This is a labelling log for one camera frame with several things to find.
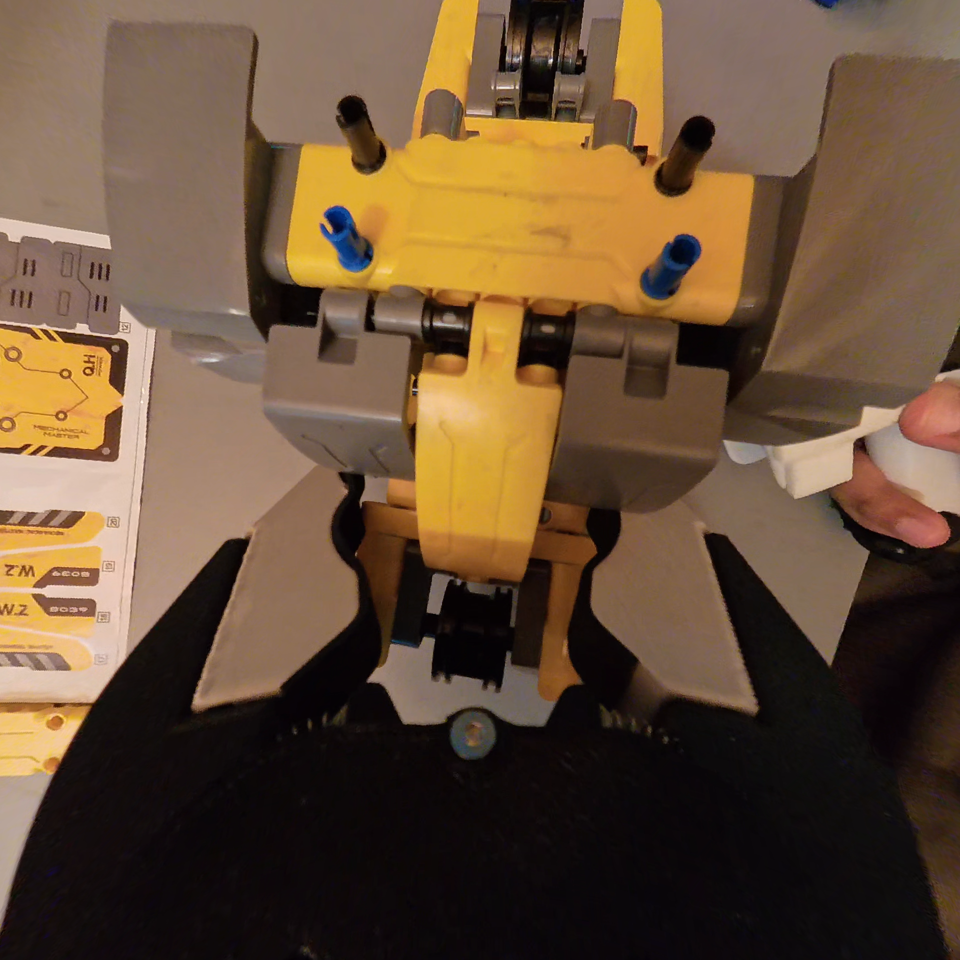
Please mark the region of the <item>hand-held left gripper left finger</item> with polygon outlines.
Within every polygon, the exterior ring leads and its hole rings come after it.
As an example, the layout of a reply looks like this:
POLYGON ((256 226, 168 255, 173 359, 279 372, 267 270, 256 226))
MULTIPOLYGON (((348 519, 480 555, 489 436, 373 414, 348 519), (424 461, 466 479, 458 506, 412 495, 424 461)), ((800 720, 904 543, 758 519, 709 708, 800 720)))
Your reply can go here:
POLYGON ((333 714, 379 662, 379 622, 356 551, 365 480, 307 473, 255 523, 191 704, 200 714, 276 698, 333 714))

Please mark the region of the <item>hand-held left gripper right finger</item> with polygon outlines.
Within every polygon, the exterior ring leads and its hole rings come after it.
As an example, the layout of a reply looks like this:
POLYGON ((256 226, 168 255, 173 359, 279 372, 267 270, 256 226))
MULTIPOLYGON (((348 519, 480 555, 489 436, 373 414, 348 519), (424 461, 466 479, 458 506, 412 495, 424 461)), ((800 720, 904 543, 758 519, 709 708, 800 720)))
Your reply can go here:
POLYGON ((682 502, 648 513, 593 508, 567 633, 573 668, 611 712, 653 724, 683 702, 759 710, 706 542, 682 502))

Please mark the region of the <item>yellow toy building-block robot vehicle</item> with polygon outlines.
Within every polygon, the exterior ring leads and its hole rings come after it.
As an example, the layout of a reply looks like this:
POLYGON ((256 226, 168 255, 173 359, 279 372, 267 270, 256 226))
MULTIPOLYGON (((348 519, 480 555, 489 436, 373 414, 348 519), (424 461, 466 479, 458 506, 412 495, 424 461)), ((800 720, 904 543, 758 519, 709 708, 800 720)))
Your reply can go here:
POLYGON ((408 143, 347 96, 343 145, 269 144, 246 27, 110 24, 102 152, 121 303, 365 480, 356 551, 432 674, 557 699, 594 508, 684 501, 724 441, 902 409, 958 327, 958 59, 846 54, 786 177, 664 148, 663 17, 443 2, 408 143))

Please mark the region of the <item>person's right hand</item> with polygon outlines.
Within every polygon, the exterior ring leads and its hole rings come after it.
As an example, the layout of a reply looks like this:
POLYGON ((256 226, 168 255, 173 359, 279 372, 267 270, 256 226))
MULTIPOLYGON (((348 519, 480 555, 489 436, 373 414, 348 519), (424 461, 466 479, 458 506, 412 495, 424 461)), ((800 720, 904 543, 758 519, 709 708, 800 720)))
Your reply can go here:
MULTIPOLYGON (((941 380, 901 410, 898 427, 907 441, 950 455, 959 453, 958 382, 941 380)), ((892 483, 861 443, 854 446, 851 478, 831 497, 855 522, 908 546, 934 548, 950 537, 947 520, 892 483)))

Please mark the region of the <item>person's brown clothing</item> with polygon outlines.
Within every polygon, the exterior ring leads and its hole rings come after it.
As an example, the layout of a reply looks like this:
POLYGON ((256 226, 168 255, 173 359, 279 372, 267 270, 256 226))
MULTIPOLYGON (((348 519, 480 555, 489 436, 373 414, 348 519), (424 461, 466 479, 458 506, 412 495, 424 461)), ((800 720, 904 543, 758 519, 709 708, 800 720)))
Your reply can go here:
POLYGON ((948 958, 959 956, 958 554, 870 558, 833 670, 897 779, 948 958))

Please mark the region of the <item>flat yellow toy panel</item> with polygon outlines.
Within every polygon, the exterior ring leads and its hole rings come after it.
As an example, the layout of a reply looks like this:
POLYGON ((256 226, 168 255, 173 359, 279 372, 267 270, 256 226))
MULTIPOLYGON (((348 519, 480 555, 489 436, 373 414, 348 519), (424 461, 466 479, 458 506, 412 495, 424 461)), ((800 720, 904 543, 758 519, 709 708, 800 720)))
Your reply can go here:
POLYGON ((55 774, 89 712, 86 703, 2 703, 1 777, 55 774))

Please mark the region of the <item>yellow grey sticker sheet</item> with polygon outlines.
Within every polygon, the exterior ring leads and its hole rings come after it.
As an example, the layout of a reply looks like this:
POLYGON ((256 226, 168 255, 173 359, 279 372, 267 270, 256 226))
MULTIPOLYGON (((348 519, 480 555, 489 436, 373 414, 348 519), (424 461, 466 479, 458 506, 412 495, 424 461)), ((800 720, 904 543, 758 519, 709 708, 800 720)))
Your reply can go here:
POLYGON ((89 704, 131 645, 155 335, 104 234, 1 222, 2 703, 89 704))

